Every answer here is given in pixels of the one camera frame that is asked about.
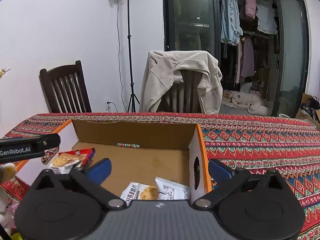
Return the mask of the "red white snack packet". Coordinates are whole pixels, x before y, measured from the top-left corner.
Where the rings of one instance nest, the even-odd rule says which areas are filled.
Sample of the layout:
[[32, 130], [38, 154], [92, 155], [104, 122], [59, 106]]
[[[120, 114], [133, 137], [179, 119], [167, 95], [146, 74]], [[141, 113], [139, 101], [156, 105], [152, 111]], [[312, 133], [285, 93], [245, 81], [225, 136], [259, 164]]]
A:
[[58, 154], [48, 168], [55, 174], [69, 174], [74, 168], [87, 167], [94, 155], [95, 148], [62, 152]]

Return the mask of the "cookie cracker snack packet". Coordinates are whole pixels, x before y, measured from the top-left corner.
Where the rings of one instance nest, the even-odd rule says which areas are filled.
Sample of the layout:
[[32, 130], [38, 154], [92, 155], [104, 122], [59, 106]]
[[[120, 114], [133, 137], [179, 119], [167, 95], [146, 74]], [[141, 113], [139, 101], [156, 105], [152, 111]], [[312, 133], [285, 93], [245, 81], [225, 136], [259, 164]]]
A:
[[129, 206], [133, 200], [157, 200], [158, 189], [155, 186], [144, 185], [140, 183], [130, 183], [122, 192], [121, 199]]

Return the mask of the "orange cardboard snack box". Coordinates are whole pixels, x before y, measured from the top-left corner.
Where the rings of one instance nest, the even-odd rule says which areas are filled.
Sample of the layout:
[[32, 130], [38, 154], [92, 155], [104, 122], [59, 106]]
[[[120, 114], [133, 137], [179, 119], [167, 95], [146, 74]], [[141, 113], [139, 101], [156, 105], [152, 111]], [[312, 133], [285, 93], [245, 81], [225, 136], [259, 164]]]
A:
[[211, 191], [199, 124], [68, 120], [53, 132], [60, 152], [94, 148], [90, 166], [110, 159], [101, 185], [117, 196], [131, 182], [155, 185], [157, 177], [189, 186], [191, 202]]

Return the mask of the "yellow flower branches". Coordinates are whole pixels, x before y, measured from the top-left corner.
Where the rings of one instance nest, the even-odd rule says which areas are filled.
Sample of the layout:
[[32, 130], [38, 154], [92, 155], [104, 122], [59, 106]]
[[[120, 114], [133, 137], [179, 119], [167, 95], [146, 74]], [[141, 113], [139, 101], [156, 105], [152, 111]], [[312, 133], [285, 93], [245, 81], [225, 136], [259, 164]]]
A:
[[7, 73], [9, 70], [10, 70], [10, 69], [5, 69], [5, 68], [1, 69], [1, 70], [0, 70], [0, 78], [2, 78], [2, 76], [3, 76], [5, 73]]

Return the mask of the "white dog lying down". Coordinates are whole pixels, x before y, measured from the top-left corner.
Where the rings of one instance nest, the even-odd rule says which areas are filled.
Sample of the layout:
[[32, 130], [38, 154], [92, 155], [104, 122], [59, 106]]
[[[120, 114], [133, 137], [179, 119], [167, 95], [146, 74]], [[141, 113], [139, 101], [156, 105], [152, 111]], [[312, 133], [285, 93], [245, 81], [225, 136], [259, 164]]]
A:
[[244, 92], [234, 93], [231, 102], [235, 105], [248, 106], [248, 113], [253, 115], [268, 116], [270, 114], [269, 108], [264, 106], [260, 98], [253, 94], [246, 94]]

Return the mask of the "dark wooden chair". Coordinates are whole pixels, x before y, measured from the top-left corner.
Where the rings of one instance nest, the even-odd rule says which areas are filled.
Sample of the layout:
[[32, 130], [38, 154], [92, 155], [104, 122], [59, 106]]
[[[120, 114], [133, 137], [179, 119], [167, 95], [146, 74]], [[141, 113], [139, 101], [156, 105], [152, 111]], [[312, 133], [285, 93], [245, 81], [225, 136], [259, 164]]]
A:
[[91, 113], [81, 61], [40, 70], [40, 82], [52, 113]]

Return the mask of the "chair with draped jacket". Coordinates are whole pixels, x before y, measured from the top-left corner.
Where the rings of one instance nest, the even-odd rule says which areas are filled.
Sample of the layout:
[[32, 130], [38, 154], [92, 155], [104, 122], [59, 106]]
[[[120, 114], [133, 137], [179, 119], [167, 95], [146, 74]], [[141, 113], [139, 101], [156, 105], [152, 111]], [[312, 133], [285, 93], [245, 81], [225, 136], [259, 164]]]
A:
[[180, 70], [182, 82], [173, 83], [162, 96], [157, 112], [202, 113], [197, 86], [202, 73], [191, 70]]

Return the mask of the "cardboard box at right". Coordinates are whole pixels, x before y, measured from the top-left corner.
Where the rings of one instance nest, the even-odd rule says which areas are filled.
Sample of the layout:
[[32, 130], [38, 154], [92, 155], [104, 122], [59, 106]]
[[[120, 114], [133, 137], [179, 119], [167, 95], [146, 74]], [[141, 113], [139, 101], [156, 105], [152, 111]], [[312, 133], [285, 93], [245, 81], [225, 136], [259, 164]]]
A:
[[303, 93], [296, 119], [312, 123], [319, 130], [319, 100], [309, 94]]

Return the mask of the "beige jacket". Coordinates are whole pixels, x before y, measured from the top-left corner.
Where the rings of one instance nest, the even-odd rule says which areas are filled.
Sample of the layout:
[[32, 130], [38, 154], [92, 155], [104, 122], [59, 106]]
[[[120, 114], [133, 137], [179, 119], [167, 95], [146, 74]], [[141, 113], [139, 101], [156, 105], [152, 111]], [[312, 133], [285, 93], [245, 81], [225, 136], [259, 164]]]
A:
[[201, 74], [196, 85], [203, 114], [219, 113], [223, 88], [219, 61], [204, 50], [150, 51], [143, 76], [139, 111], [156, 112], [161, 98], [173, 86], [184, 83], [182, 71]]

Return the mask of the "light blue hanging shirt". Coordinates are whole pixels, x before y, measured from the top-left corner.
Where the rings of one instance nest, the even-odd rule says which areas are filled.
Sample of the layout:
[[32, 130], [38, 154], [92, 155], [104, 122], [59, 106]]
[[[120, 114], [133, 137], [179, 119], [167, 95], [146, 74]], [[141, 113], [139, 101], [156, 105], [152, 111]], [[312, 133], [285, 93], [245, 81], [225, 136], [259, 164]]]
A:
[[221, 42], [237, 46], [242, 35], [238, 0], [221, 0]]

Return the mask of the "white hanging top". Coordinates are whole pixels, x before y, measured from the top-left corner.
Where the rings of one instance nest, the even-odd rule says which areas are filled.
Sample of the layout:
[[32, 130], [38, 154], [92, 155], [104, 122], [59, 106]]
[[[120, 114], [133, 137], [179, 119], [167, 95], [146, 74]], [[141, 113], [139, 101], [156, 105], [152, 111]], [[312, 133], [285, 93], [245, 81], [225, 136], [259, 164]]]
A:
[[257, 30], [268, 34], [277, 35], [277, 24], [274, 19], [275, 12], [272, 7], [272, 0], [256, 0], [258, 18]]

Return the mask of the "pink hanging garment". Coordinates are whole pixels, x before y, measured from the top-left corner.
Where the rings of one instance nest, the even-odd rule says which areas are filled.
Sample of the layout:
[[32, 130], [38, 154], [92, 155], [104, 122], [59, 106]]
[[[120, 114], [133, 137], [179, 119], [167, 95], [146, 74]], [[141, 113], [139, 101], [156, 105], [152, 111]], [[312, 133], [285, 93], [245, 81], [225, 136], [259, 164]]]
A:
[[257, 3], [256, 0], [245, 0], [246, 20], [253, 21], [256, 16]]

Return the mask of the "studio light on stand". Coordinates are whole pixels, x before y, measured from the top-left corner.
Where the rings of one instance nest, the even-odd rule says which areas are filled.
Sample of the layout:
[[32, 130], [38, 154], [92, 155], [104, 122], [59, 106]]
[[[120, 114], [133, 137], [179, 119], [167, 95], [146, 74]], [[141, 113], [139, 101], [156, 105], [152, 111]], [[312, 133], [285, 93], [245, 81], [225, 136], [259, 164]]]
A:
[[130, 70], [130, 88], [131, 94], [129, 98], [127, 112], [136, 113], [136, 104], [140, 104], [139, 99], [135, 94], [135, 83], [133, 79], [133, 66], [132, 66], [132, 42], [131, 42], [131, 21], [130, 21], [130, 0], [127, 0], [127, 42], [128, 42], [128, 56], [129, 56], [129, 70]]

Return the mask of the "black sliding door frame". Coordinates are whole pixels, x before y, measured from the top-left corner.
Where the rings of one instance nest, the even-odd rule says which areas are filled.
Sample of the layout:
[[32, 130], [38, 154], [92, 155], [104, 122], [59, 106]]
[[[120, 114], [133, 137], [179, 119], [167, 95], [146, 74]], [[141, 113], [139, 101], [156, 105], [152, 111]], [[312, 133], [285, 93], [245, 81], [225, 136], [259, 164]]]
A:
[[222, 43], [221, 0], [164, 0], [166, 50], [204, 50], [218, 61], [225, 92], [259, 97], [272, 116], [294, 118], [306, 87], [309, 24], [303, 0], [272, 0], [277, 35], [257, 30], [238, 0], [239, 44]]

